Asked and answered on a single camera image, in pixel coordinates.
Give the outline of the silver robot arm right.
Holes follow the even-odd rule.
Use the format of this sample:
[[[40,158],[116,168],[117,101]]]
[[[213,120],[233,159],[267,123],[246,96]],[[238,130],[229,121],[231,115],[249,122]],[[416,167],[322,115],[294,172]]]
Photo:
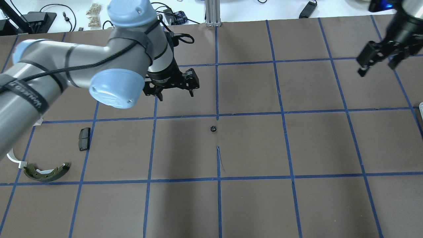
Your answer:
[[[422,1],[421,0],[372,0],[369,12],[396,10],[396,13],[386,28],[386,34],[381,42],[371,42],[372,58],[369,67],[379,63],[389,56],[391,69],[403,60],[415,56],[422,50]]]

